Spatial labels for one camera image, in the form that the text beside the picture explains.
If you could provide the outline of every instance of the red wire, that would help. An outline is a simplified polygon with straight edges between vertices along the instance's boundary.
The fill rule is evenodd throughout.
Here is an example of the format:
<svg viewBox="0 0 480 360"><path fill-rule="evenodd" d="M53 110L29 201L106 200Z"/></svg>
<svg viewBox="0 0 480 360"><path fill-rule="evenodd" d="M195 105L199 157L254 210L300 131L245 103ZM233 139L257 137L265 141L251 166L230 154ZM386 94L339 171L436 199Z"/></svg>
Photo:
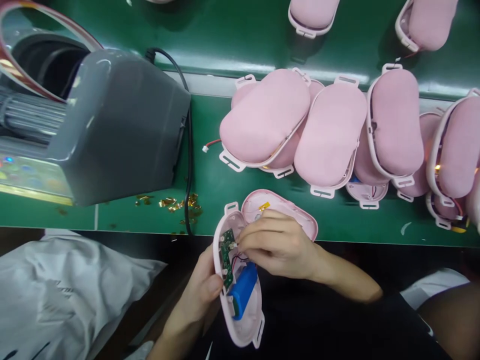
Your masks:
<svg viewBox="0 0 480 360"><path fill-rule="evenodd" d="M456 207L458 208L458 212L460 213L460 216L463 218L464 217L464 212L462 210L462 207L460 206L459 202L455 200L454 198L451 198L452 201L455 203Z"/></svg>
<svg viewBox="0 0 480 360"><path fill-rule="evenodd" d="M206 144L205 146L208 148L210 145L213 145L213 144L215 144L215 143L219 143L219 142L221 142L221 141L222 141L222 140L220 140L220 139L213 140L213 141L210 141L210 142L209 142L208 144Z"/></svg>
<svg viewBox="0 0 480 360"><path fill-rule="evenodd" d="M235 269L235 263L237 262L237 259L238 259L238 257L236 257L235 259L233 259L233 264L232 264L232 266L231 266L231 271L232 271L232 272L233 272L234 269Z"/></svg>
<svg viewBox="0 0 480 360"><path fill-rule="evenodd" d="M415 56L415 55L417 55L418 53L419 53L418 51L417 51L417 52L412 52L410 55L407 55L407 56L402 57L402 59L411 58L412 56Z"/></svg>

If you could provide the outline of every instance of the pink fabric padding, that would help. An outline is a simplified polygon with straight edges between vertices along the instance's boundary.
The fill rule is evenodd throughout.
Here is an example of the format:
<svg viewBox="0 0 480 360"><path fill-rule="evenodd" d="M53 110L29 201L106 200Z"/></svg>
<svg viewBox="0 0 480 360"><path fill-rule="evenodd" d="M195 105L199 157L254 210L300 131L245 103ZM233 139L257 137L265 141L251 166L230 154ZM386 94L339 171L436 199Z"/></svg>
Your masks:
<svg viewBox="0 0 480 360"><path fill-rule="evenodd" d="M324 88L323 85L321 85L319 83L316 83L316 82L312 82L311 85L310 85L310 88L309 88L310 89L310 98L312 97L311 87L312 87L313 84L317 85L317 86L315 86L316 89L319 89L319 88L323 89ZM231 98L231 108L233 109L235 106L237 106L238 103L241 100L243 100L247 96L247 94L249 94L250 91L252 91L256 86L257 86L256 83L250 83L250 84L244 85L241 88L239 88L233 94L233 97ZM303 121L300 126L305 126L305 121ZM282 168L286 168L287 166L290 166L294 163L295 151L297 150L297 145L299 144L299 141L300 141L300 134L301 133L300 133L300 127L299 127L298 130L296 131L296 133L293 134L293 136L290 138L288 143L285 145L285 147L282 149L282 151L275 158L275 160L273 160L270 164L268 164L269 169L282 169Z"/></svg>
<svg viewBox="0 0 480 360"><path fill-rule="evenodd" d="M364 94L346 83L323 89L308 115L295 153L295 169L309 184L335 186L343 179L367 115Z"/></svg>
<svg viewBox="0 0 480 360"><path fill-rule="evenodd" d="M367 137L367 124L363 125L361 129L360 143L356 150L353 172L358 180L370 186L379 186L387 184L390 181L388 177L379 173L372 161L369 149L369 139Z"/></svg>
<svg viewBox="0 0 480 360"><path fill-rule="evenodd" d="M423 142L424 158L423 164L413 174L415 184L412 186L402 187L400 191L402 194L416 198L425 195L429 192L430 186L427 181L427 161L432 150L435 132L437 131L442 117L437 114L427 113L420 117L420 132L421 140Z"/></svg>
<svg viewBox="0 0 480 360"><path fill-rule="evenodd" d="M231 108L233 109L238 105L239 102L241 102L255 87L258 85L257 82L252 82L249 84L246 84L239 88L233 96L231 97Z"/></svg>
<svg viewBox="0 0 480 360"><path fill-rule="evenodd" d="M330 25L340 0L291 0L290 12L301 25L324 29Z"/></svg>
<svg viewBox="0 0 480 360"><path fill-rule="evenodd" d="M480 213L480 203L476 201L477 194L480 191L480 171L476 172L475 180L473 181L472 190L466 196L465 209L470 220L477 225L479 221L478 214Z"/></svg>
<svg viewBox="0 0 480 360"><path fill-rule="evenodd" d="M221 121L220 139L240 161L266 161L309 110L310 93L295 72L269 73Z"/></svg>
<svg viewBox="0 0 480 360"><path fill-rule="evenodd" d="M440 155L438 184L449 198L467 195L480 156L480 97L460 102L450 114Z"/></svg>
<svg viewBox="0 0 480 360"><path fill-rule="evenodd" d="M440 49L449 37L458 0L414 0L408 32L422 50Z"/></svg>
<svg viewBox="0 0 480 360"><path fill-rule="evenodd" d="M371 95L375 152L382 168L397 176L416 172L424 161L419 85L410 71L383 74Z"/></svg>

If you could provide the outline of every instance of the black cable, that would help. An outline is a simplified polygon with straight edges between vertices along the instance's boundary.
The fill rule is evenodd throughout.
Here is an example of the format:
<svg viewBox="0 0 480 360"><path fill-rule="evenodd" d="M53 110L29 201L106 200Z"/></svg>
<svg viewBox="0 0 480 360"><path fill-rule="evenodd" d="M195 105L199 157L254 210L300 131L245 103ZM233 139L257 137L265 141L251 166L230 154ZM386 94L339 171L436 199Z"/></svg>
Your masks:
<svg viewBox="0 0 480 360"><path fill-rule="evenodd" d="M147 49L145 53L145 58L150 61L152 64L155 64L155 54L159 53L165 56L175 67L178 75L180 75L181 82L183 83L183 87L185 90L189 91L189 86L187 85L187 81L185 80L184 73L180 70L179 65L177 62L165 51L159 47L150 47ZM194 137L192 132L192 110L191 107L188 109L188 113L186 115L186 124L188 131L188 170L186 175L186 190L185 190L185 199L184 199L184 216L185 216L185 226L186 226L186 233L189 236L194 236L192 229L190 228L190 218L189 218L189 197L190 197L190 190L192 188L192 177L193 177L193 167L194 167Z"/></svg>

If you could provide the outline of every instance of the person's arm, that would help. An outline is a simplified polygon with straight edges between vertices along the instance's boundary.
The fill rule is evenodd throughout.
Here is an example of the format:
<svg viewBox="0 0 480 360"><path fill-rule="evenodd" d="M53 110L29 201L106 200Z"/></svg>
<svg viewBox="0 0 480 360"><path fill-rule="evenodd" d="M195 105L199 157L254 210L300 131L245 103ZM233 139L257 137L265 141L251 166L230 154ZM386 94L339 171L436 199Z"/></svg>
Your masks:
<svg viewBox="0 0 480 360"><path fill-rule="evenodd" d="M198 258L198 262L165 323L147 360L183 359L188 355L205 325L205 315L222 290L222 278L215 274L212 245Z"/></svg>
<svg viewBox="0 0 480 360"><path fill-rule="evenodd" d="M264 210L237 239L238 250L272 275L325 284L346 298L371 303L380 286L352 263L314 244L292 217Z"/></svg>

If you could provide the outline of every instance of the pink eye mask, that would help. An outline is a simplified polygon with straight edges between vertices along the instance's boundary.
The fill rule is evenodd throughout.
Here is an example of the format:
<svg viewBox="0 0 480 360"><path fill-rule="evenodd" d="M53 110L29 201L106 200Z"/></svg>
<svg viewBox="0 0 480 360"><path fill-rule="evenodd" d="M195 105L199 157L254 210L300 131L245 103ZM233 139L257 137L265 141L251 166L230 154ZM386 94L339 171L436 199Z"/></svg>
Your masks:
<svg viewBox="0 0 480 360"><path fill-rule="evenodd" d="M370 156L369 138L367 136L367 126L363 125L360 133L360 141L356 150L355 164L353 166L355 176L362 183L370 186L381 186L388 184L389 177L383 176L375 167Z"/></svg>
<svg viewBox="0 0 480 360"><path fill-rule="evenodd" d="M412 203L414 198L423 196L430 191L430 186L427 181L426 157L430 154L435 133L441 120L442 116L435 112L427 112L420 115L420 132L425 158L423 160L423 164L413 174L413 180L415 181L415 184L412 186L402 187L397 192L399 198L404 199L409 203Z"/></svg>
<svg viewBox="0 0 480 360"><path fill-rule="evenodd" d="M257 84L257 82L249 82L241 86L231 98L231 108L233 109L235 106L237 106L237 104L242 101L257 86ZM310 93L310 104L324 87L325 86L320 81L311 80L311 84L308 87L308 91ZM291 139L285 145L283 150L280 151L275 160L273 160L268 167L261 167L260 170L268 173L272 172L277 178L285 177L294 172L292 164L294 163L295 151L297 150L297 145L299 144L300 136L302 135L305 123L306 121L301 123L296 133L293 134Z"/></svg>
<svg viewBox="0 0 480 360"><path fill-rule="evenodd" d="M466 196L466 213L480 234L480 171L476 172L470 193Z"/></svg>
<svg viewBox="0 0 480 360"><path fill-rule="evenodd" d="M256 86L257 82L250 82L245 84L242 87L239 87L237 91L233 94L231 97L231 108L233 110L234 107L236 107L239 102L241 102Z"/></svg>
<svg viewBox="0 0 480 360"><path fill-rule="evenodd" d="M412 186L424 160L417 80L399 64L385 64L367 94L368 145L375 168L397 188Z"/></svg>
<svg viewBox="0 0 480 360"><path fill-rule="evenodd" d="M427 163L427 180L442 205L466 196L480 157L480 91L455 102L443 115Z"/></svg>
<svg viewBox="0 0 480 360"><path fill-rule="evenodd" d="M395 23L401 43L416 53L436 51L449 37L458 0L407 0Z"/></svg>
<svg viewBox="0 0 480 360"><path fill-rule="evenodd" d="M353 172L360 182L350 180L346 185L347 192L359 202L361 209L379 209L380 200L388 192L390 179L380 174L372 162L365 124L361 128Z"/></svg>
<svg viewBox="0 0 480 360"><path fill-rule="evenodd" d="M291 0L288 20L300 36L315 39L334 23L340 0Z"/></svg>
<svg viewBox="0 0 480 360"><path fill-rule="evenodd" d="M332 199L353 172L367 104L358 80L339 76L313 101L296 149L298 174L315 196Z"/></svg>
<svg viewBox="0 0 480 360"><path fill-rule="evenodd" d="M220 123L220 159L238 172L273 162L308 113L310 82L298 69L279 69L245 91Z"/></svg>

